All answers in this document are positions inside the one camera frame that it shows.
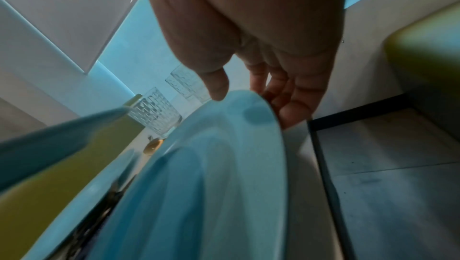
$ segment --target skin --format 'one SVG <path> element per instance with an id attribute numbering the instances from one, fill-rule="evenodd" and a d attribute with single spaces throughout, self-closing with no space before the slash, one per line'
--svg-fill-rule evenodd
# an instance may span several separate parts
<path id="1" fill-rule="evenodd" d="M 171 50 L 214 100 L 228 92 L 223 66 L 236 54 L 250 71 L 251 90 L 270 102 L 283 128 L 311 119 L 326 91 L 344 2 L 150 0 Z"/>

